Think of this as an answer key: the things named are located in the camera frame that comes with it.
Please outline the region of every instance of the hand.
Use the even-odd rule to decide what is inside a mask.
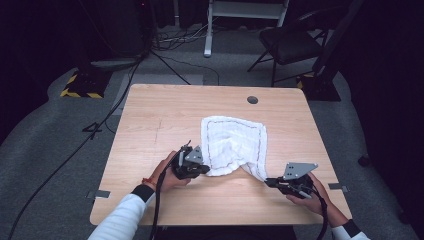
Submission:
[[[328,215],[328,223],[331,227],[342,226],[343,224],[348,222],[346,216],[331,202],[328,197],[328,193],[322,185],[321,181],[319,181],[314,174],[308,173],[309,177],[311,177],[314,182],[314,186],[317,188],[318,193],[324,198],[327,203],[327,215]],[[286,195],[286,198],[292,201],[296,205],[305,206],[309,211],[319,214],[322,216],[322,208],[321,202],[318,199],[318,196],[315,193],[311,193],[312,199],[300,199],[293,195]]]
[[[172,151],[165,160],[162,160],[159,163],[159,165],[155,168],[152,175],[150,176],[150,178],[152,179],[152,182],[157,184],[157,182],[159,180],[159,175],[162,173],[163,169],[165,169],[165,167],[168,165],[169,161],[172,160],[172,158],[174,157],[174,155],[176,153],[177,152]],[[162,183],[161,192],[168,191],[169,189],[176,187],[176,186],[186,186],[190,181],[191,181],[190,178],[182,179],[182,180],[178,179],[174,175],[174,173],[172,172],[172,169],[170,167],[168,167],[166,169],[166,175],[165,175],[165,178],[164,178],[163,183]],[[155,185],[153,185],[151,183],[144,183],[144,184],[148,185],[149,187],[151,187],[153,190],[156,191]]]
[[[324,198],[327,205],[332,205],[330,198],[328,197],[327,191],[325,190],[324,186],[322,185],[321,181],[319,181],[313,173],[308,173],[309,177],[311,177],[312,181],[314,182],[314,186],[317,188],[319,194],[322,198]],[[319,214],[322,216],[322,209],[321,209],[321,202],[318,199],[318,196],[315,193],[311,193],[312,199],[300,199],[298,197],[295,197],[293,195],[286,195],[286,198],[290,201],[292,201],[296,205],[304,206],[309,211]]]

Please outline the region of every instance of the towel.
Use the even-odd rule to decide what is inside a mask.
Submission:
[[[203,164],[208,176],[232,173],[240,166],[259,181],[265,170],[267,133],[262,123],[225,116],[210,116],[201,123]]]

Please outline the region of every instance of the chair leg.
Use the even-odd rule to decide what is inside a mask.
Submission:
[[[317,40],[318,38],[322,38],[321,46],[324,47],[325,44],[327,43],[327,37],[328,37],[328,30],[323,30],[314,37],[314,40]]]
[[[250,66],[249,69],[247,69],[247,72],[250,72],[256,66],[256,64],[261,62],[262,58],[264,58],[265,55],[267,55],[267,54],[268,54],[268,51],[265,51],[264,53],[262,53],[262,55],[258,58],[258,60],[256,60],[256,62],[252,66]]]
[[[290,76],[290,77],[285,77],[285,78],[277,79],[277,80],[274,80],[274,83],[282,82],[282,81],[285,81],[285,80],[288,80],[288,79],[291,79],[291,78],[295,78],[295,77],[302,76],[302,75],[305,75],[305,74],[308,74],[308,73],[313,73],[313,72],[314,71],[308,71],[308,72],[299,73],[299,74],[296,74],[296,75],[293,75],[293,76]]]
[[[274,87],[274,83],[275,83],[275,71],[277,70],[277,62],[274,60],[272,63],[272,82],[271,82],[271,87]]]

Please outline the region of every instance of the gray carpet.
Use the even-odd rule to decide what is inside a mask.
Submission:
[[[202,75],[193,75],[186,74],[181,76],[181,79],[177,75],[164,75],[164,74],[134,74],[131,79],[131,85],[133,84],[173,84],[173,85],[185,85],[186,81],[191,85],[203,85],[203,76]],[[118,94],[116,95],[113,106],[115,106],[118,101],[121,99],[122,95],[125,92],[125,89],[128,86],[129,76],[124,76],[122,79],[121,87],[119,88]],[[124,110],[125,102],[127,100],[128,92],[125,94],[123,100],[119,103],[116,110],[113,112],[113,115],[121,115]]]
[[[200,39],[157,53],[198,65],[166,60],[182,75],[202,76],[204,85],[270,85],[271,63],[246,72],[263,51],[258,32],[240,29],[215,34],[211,58],[203,57],[203,48],[204,39]],[[307,69],[311,63],[286,66],[278,74],[291,75]],[[17,214],[31,194],[88,136],[81,130],[101,122],[108,114],[129,70],[112,75],[104,99],[62,98],[60,92],[73,71],[70,69],[53,82],[48,92],[49,102],[22,120],[1,145],[0,239],[7,239]],[[149,55],[136,74],[173,73],[157,57]],[[412,228],[398,220],[396,199],[380,176],[372,167],[357,164],[357,159],[366,153],[361,125],[343,77],[338,74],[334,83],[341,102],[316,101],[309,105],[340,183],[350,189],[345,196],[356,223],[372,239],[417,239]],[[295,87],[295,82],[288,80],[278,87]],[[96,133],[43,187],[22,215],[13,239],[86,239],[90,235],[95,228],[89,222],[93,200],[86,195],[99,186],[114,139],[112,132],[119,120],[119,115],[112,115],[107,120],[111,131],[102,126],[102,132]],[[307,240],[315,239],[320,228],[320,225],[299,225],[295,231],[298,239]],[[139,229],[135,239],[146,239],[145,230]],[[328,232],[325,239],[331,239]]]

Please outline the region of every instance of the yellow black striped tape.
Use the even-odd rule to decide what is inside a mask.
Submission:
[[[104,94],[103,93],[98,93],[98,92],[73,92],[70,91],[69,89],[71,88],[72,84],[76,84],[77,81],[75,81],[75,79],[77,79],[78,76],[78,72],[74,72],[74,74],[72,75],[72,77],[68,80],[68,83],[66,84],[65,88],[63,89],[63,91],[60,93],[61,97],[88,97],[88,98],[104,98]]]
[[[297,88],[299,88],[299,89],[302,89],[302,88],[303,88],[302,81],[299,81],[299,82],[297,83]]]

